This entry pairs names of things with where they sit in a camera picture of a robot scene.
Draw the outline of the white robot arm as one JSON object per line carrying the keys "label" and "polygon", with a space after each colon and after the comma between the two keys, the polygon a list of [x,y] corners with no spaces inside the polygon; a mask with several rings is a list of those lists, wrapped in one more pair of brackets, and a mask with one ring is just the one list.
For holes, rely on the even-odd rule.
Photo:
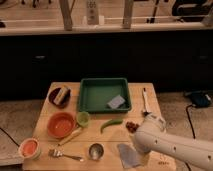
{"label": "white robot arm", "polygon": [[213,171],[213,142],[176,136],[165,132],[166,121],[153,113],[147,115],[133,135],[139,154],[156,151]]}

